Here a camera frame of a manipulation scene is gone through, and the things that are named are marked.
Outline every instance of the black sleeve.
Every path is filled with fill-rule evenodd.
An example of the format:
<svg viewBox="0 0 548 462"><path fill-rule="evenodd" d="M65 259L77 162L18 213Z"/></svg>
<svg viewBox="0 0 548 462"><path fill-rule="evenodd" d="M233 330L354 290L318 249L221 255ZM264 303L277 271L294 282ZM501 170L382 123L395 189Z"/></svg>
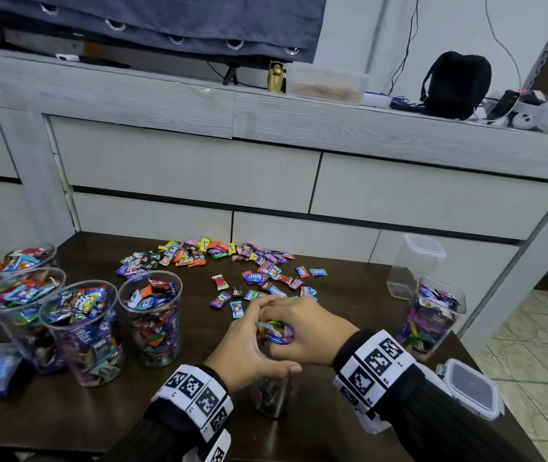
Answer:
<svg viewBox="0 0 548 462"><path fill-rule="evenodd" d="M199 366L227 391L208 366ZM199 428L170 401L155 400L143 418L98 460L100 462L181 462L194 447L206 448Z"/></svg>
<svg viewBox="0 0 548 462"><path fill-rule="evenodd" d="M375 331L354 334L333 362L337 374ZM477 415L425 378L412 365L387 389L374 407L392 424L402 446L417 462L528 462L509 441Z"/></svg>

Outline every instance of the tile floor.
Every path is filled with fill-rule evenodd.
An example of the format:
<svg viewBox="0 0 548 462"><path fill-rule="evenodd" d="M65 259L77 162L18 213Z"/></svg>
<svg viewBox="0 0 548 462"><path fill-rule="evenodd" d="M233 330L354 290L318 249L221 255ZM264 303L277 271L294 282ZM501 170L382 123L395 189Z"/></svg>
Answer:
<svg viewBox="0 0 548 462"><path fill-rule="evenodd" d="M548 292L533 290L475 360L548 462Z"/></svg>

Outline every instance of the person's left hand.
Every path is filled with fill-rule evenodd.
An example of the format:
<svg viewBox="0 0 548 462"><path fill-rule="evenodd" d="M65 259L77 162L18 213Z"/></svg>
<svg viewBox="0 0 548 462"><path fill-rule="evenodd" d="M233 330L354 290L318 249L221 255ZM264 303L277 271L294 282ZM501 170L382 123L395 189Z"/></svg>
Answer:
<svg viewBox="0 0 548 462"><path fill-rule="evenodd" d="M257 347L255 322L259 319L259 311L277 298L278 295L268 295L251 301L244 316L232 322L223 340L204 363L218 373L229 392L263 378L283 378L289 373L301 372L299 363L270 360Z"/></svg>

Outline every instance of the black cable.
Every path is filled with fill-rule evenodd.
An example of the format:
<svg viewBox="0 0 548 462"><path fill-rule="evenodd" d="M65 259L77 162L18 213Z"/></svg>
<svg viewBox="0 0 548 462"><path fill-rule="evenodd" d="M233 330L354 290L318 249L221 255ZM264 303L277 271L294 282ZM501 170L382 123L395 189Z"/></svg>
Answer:
<svg viewBox="0 0 548 462"><path fill-rule="evenodd" d="M222 77L224 79L224 76L222 74L220 74L218 71L216 71L216 69L210 64L209 61L206 60L206 63L212 69L213 72L215 72L217 75L219 75L220 77ZM238 84L245 85L247 87L255 87L256 89L267 89L267 87L260 87L258 85L248 85L248 84L244 84L243 82L239 82L239 81L238 81Z"/></svg>
<svg viewBox="0 0 548 462"><path fill-rule="evenodd" d="M415 18L415 34L413 34L413 18ZM404 71L404 65L406 65L406 59L409 57L410 43L413 41L418 31L419 31L419 0L415 0L415 11L413 11L413 14L410 17L409 39L406 42L406 51L404 53L404 58L402 59L402 62L400 63L400 66L398 67L398 69L395 70L392 75L392 86L390 87L390 91L387 93L387 95L390 95L393 92L393 88L396 85L398 78L402 75L402 72Z"/></svg>

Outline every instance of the person's right hand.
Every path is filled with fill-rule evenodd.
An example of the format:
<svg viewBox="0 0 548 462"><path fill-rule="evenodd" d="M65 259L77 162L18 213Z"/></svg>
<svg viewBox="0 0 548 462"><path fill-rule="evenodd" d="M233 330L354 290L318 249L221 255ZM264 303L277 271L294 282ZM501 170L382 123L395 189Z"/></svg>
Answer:
<svg viewBox="0 0 548 462"><path fill-rule="evenodd" d="M291 344L270 343L271 357L305 364L331 366L340 348L358 331L308 297L275 299L260 315L260 321L271 320L283 321L295 331Z"/></svg>

